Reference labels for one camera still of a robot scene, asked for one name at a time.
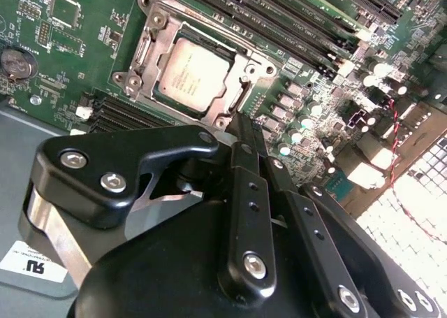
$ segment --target red and black wire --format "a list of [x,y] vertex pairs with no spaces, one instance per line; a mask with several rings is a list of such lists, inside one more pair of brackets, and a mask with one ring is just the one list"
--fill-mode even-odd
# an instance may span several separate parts
[[397,147],[399,145],[399,128],[400,128],[400,121],[399,121],[399,113],[395,107],[395,102],[394,100],[390,99],[389,102],[389,107],[393,112],[393,121],[394,121],[394,139],[393,139],[393,161],[391,163],[391,170],[390,170],[390,186],[391,186],[391,191],[393,193],[393,196],[396,199],[397,204],[399,205],[399,207],[402,209],[402,211],[404,212],[404,214],[414,223],[416,224],[417,227],[419,227],[430,239],[432,239],[433,241],[439,241],[445,245],[447,245],[447,241],[441,239],[439,236],[436,236],[432,233],[430,233],[427,229],[425,229],[419,222],[418,220],[411,214],[410,211],[408,211],[407,208],[405,208],[404,204],[402,204],[402,202],[400,201],[399,197],[397,196],[397,192],[395,189],[395,181],[396,181],[396,174],[395,174],[395,169],[396,169],[396,164],[397,164]]

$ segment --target screw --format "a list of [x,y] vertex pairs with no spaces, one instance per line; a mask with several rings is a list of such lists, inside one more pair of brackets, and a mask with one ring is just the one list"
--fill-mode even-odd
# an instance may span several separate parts
[[400,299],[402,299],[402,302],[404,302],[404,304],[408,307],[408,309],[415,312],[417,310],[417,307],[413,299],[401,289],[397,290],[397,292],[399,292]]
[[107,191],[119,194],[126,189],[126,180],[117,173],[106,173],[101,177],[101,186]]
[[212,137],[208,133],[201,131],[199,134],[200,138],[204,140],[206,143],[212,143]]
[[42,98],[33,94],[29,98],[29,102],[31,103],[31,105],[39,106],[40,104],[42,104]]
[[274,166],[276,166],[278,169],[282,169],[284,167],[284,165],[277,159],[273,160],[273,164]]
[[246,145],[245,143],[241,145],[242,150],[244,150],[247,154],[252,154],[251,147],[249,145]]
[[87,165],[87,159],[79,152],[65,152],[61,155],[61,163],[67,168],[81,169]]
[[416,297],[418,297],[419,303],[427,309],[428,312],[433,312],[433,305],[422,295],[419,291],[415,291]]
[[323,195],[323,192],[320,191],[318,187],[312,187],[312,191],[318,196],[321,197]]
[[165,24],[165,22],[166,22],[166,19],[165,19],[165,16],[164,16],[163,14],[157,12],[157,13],[154,13],[154,14],[153,14],[153,16],[152,16],[152,22],[153,22],[154,24],[156,24],[156,27],[157,27],[157,28],[159,28],[159,27],[164,26],[164,24]]
[[244,258],[245,269],[251,276],[258,280],[262,280],[267,275],[267,268],[263,260],[255,254],[248,254]]
[[129,78],[129,83],[135,87],[141,86],[141,78],[136,75],[133,75],[132,77]]
[[360,303],[351,290],[344,287],[343,285],[340,285],[340,287],[338,288],[338,294],[343,304],[345,304],[350,311],[352,311],[353,313],[360,312]]

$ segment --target label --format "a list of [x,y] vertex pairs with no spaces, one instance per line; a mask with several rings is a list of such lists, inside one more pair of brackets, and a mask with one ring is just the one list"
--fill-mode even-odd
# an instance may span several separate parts
[[16,241],[0,262],[0,269],[42,280],[62,283],[67,270],[33,250],[23,241]]

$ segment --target chip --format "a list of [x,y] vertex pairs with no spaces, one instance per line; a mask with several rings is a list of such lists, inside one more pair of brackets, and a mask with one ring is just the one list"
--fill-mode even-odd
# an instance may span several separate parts
[[336,131],[341,131],[343,129],[343,124],[341,124],[339,122],[335,122],[334,129]]
[[116,31],[111,31],[109,35],[110,40],[119,43],[121,41],[121,34]]
[[225,91],[230,63],[209,50],[180,38],[159,84],[160,93],[198,112],[205,112]]
[[303,146],[303,147],[309,147],[311,145],[311,143],[312,142],[308,138],[303,138],[301,140],[301,146]]
[[74,28],[78,23],[80,5],[71,0],[52,0],[51,17],[67,27]]

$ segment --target electrolytic capacitor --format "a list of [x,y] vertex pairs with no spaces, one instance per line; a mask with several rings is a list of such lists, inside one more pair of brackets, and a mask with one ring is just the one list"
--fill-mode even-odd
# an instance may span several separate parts
[[282,156],[288,156],[291,153],[291,148],[287,143],[280,143],[278,145],[278,151]]
[[395,79],[386,78],[383,80],[383,82],[384,82],[384,84],[389,86],[394,92],[396,92],[400,96],[403,96],[404,94],[406,94],[408,92],[408,87],[401,84],[400,82],[398,82]]
[[365,87],[377,86],[380,83],[380,80],[375,75],[370,75],[369,73],[360,75],[360,81]]
[[323,160],[323,165],[328,173],[332,174],[336,171],[334,164],[328,158]]
[[299,116],[298,122],[301,124],[301,127],[305,129],[313,129],[315,126],[315,122],[308,115]]
[[323,107],[321,107],[321,104],[316,101],[311,101],[308,103],[307,109],[313,117],[319,117],[323,113]]
[[300,143],[302,140],[302,134],[297,129],[291,129],[288,131],[288,135],[292,139],[292,144]]
[[333,152],[334,147],[332,146],[332,142],[330,142],[329,138],[322,138],[321,144],[323,145],[323,148],[326,152]]
[[376,77],[384,78],[390,74],[390,72],[393,70],[393,66],[387,63],[373,61],[368,66],[368,70],[370,70]]

